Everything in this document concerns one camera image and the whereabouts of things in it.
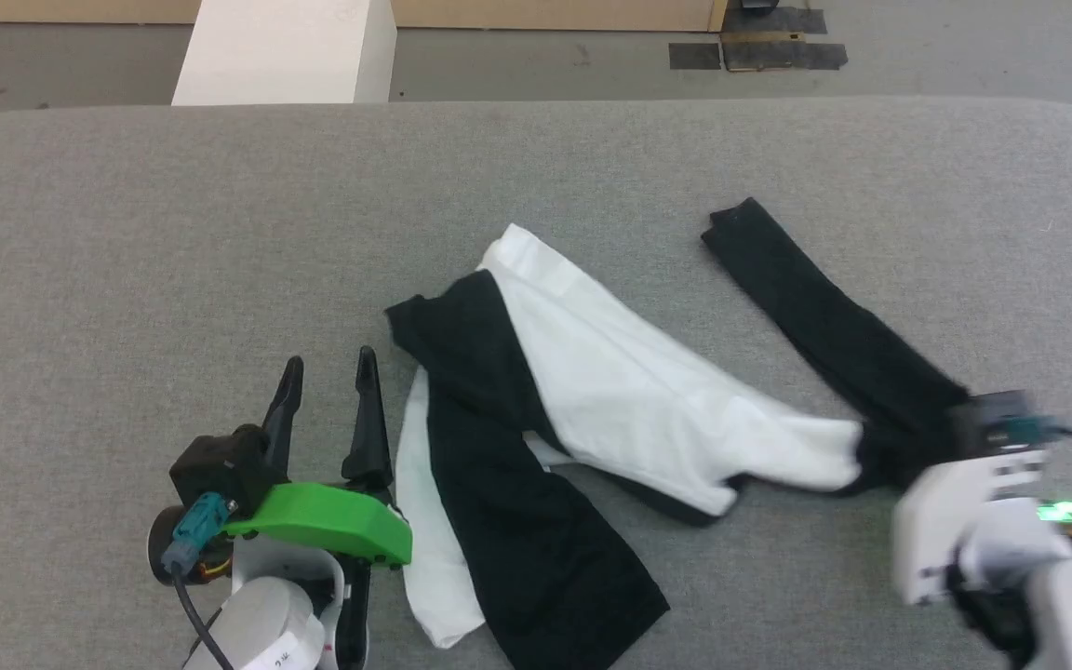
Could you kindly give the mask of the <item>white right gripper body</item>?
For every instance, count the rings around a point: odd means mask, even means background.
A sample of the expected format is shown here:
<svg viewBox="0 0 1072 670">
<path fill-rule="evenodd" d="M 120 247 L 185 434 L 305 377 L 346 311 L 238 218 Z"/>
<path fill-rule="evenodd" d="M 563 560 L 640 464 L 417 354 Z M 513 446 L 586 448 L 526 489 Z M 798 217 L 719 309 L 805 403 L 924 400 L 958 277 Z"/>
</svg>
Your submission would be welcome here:
<svg viewBox="0 0 1072 670">
<path fill-rule="evenodd" d="M 924 471 L 891 516 L 891 581 L 900 601 L 942 598 L 954 551 L 984 506 L 999 493 L 1039 482 L 1046 462 L 1042 449 L 1010 449 Z"/>
</svg>

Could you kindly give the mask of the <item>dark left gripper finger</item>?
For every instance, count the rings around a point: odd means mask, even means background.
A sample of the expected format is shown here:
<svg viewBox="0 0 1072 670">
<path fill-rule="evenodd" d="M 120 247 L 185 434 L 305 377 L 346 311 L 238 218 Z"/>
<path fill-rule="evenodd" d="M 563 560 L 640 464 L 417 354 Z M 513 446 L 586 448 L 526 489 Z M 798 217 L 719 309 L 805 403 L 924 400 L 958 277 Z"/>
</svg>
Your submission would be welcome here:
<svg viewBox="0 0 1072 670">
<path fill-rule="evenodd" d="M 265 411 L 262 429 L 267 436 L 263 460 L 276 472 L 282 482 L 287 482 L 291 455 L 292 427 L 295 414 L 301 407 L 303 391 L 303 360 L 291 356 L 281 374 L 279 386 L 269 408 Z"/>
<path fill-rule="evenodd" d="M 342 476 L 348 490 L 362 493 L 388 493 L 393 483 L 390 437 L 382 402 L 376 353 L 370 346 L 358 352 L 355 390 L 358 406 L 349 453 L 342 462 Z"/>
</svg>

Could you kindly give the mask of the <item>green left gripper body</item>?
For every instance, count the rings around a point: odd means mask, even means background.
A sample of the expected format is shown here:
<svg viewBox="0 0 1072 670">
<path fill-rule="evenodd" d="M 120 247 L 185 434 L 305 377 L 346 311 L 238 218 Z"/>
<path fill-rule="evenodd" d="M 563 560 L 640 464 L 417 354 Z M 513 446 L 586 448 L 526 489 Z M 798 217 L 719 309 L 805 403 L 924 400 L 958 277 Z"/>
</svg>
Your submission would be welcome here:
<svg viewBox="0 0 1072 670">
<path fill-rule="evenodd" d="M 225 523 L 233 539 L 230 594 L 262 577 L 333 602 L 362 589 L 376 568 L 398 570 L 413 559 L 413 531 L 394 506 L 368 493 L 327 483 L 279 483 L 256 508 L 238 506 Z"/>
</svg>

